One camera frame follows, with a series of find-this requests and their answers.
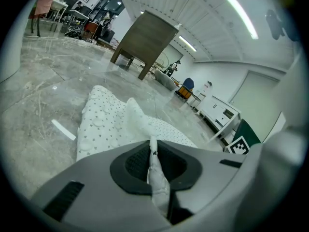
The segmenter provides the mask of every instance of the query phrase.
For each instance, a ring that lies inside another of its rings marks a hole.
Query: blue chair
[[[193,80],[191,78],[187,78],[183,82],[183,86],[186,86],[187,89],[193,89],[194,88],[194,82],[193,82]]]

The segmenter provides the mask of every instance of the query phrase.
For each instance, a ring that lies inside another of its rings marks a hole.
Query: white cloth
[[[175,70],[175,69],[176,69],[176,66],[177,66],[177,64],[176,64],[176,63],[173,63],[173,65],[172,65],[172,70]]]
[[[155,79],[162,84],[163,86],[165,86],[167,89],[174,91],[177,86],[174,83],[173,79],[171,79],[169,76],[167,76],[166,74],[164,74],[163,72],[161,72],[160,70],[155,70],[154,71],[154,77]]]
[[[82,114],[77,160],[122,145],[150,140],[147,182],[153,189],[154,205],[166,216],[170,187],[158,159],[157,139],[196,147],[194,143],[169,123],[145,115],[133,98],[124,103],[102,86],[93,87]]]
[[[103,26],[104,22],[105,22],[106,20],[109,20],[109,19],[110,19],[110,13],[107,12],[106,15],[104,16],[104,18],[103,18],[103,19],[101,20],[101,22],[100,22],[101,26]]]
[[[170,185],[162,171],[158,158],[158,144],[155,136],[150,138],[150,158],[147,183],[152,187],[152,202],[163,216],[168,215]]]
[[[142,110],[133,98],[125,103],[106,88],[94,86],[82,111],[77,160],[119,146],[149,140],[151,135],[158,140],[196,147],[182,132],[161,119],[144,114],[142,118],[129,116],[140,112]]]

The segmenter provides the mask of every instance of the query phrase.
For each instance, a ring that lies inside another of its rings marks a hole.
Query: fluorescent light strip
[[[191,44],[186,41],[182,36],[179,36],[179,39],[181,39],[183,42],[185,42],[193,51],[197,51],[193,46],[191,46]]]
[[[246,25],[247,30],[251,34],[251,38],[253,38],[254,40],[258,40],[259,37],[257,36],[257,33],[254,29],[254,26],[253,26],[250,18],[248,17],[248,15],[246,14],[246,12],[244,11],[242,6],[240,5],[240,3],[237,0],[228,0],[228,1],[233,6],[233,8],[236,10],[236,12],[239,14],[242,21]]]

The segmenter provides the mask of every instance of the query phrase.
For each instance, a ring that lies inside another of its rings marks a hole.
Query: marble floor
[[[30,198],[44,182],[76,160],[76,142],[57,129],[56,119],[74,135],[81,111],[94,85],[109,89],[119,100],[133,97],[145,114],[162,119],[183,132],[197,147],[208,144],[213,132],[173,92],[150,75],[141,81],[139,69],[126,72],[112,52],[70,38],[23,39],[21,67],[0,84],[3,161],[17,191]]]

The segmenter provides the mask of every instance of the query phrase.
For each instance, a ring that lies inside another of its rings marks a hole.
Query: white cabinet
[[[229,121],[229,118],[225,116],[224,114],[219,114],[216,117],[216,122],[219,123],[219,125],[222,127],[225,126],[228,121]]]
[[[221,116],[225,111],[225,108],[219,106],[214,101],[206,101],[202,108],[202,113],[207,114],[213,121],[216,121],[218,116]]]

